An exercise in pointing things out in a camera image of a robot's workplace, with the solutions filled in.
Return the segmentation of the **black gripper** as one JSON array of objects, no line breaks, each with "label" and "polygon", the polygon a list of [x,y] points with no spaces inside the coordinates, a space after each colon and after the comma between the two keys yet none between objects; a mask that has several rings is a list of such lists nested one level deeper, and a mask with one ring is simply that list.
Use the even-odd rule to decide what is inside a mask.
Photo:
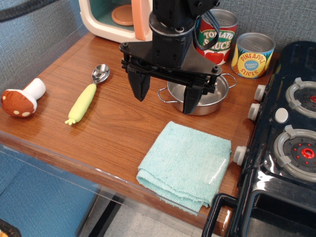
[{"label": "black gripper", "polygon": [[173,27],[151,13],[152,41],[120,44],[122,68],[128,74],[135,98],[145,99],[151,77],[184,85],[183,114],[188,115],[194,112],[202,94],[215,91],[222,71],[196,51],[196,22],[189,18]]}]

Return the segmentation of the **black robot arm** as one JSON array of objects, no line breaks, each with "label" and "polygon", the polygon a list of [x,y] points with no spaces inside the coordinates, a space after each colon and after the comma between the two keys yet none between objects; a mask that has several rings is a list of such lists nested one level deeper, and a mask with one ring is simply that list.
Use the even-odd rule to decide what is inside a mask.
[{"label": "black robot arm", "polygon": [[124,42],[122,68],[128,74],[134,96],[143,101],[151,77],[185,86],[183,113],[192,114],[201,97],[213,93],[222,70],[203,57],[198,50],[212,47],[198,43],[197,21],[205,15],[216,31],[219,23],[210,10],[217,0],[155,0],[149,16],[153,39],[146,42]]}]

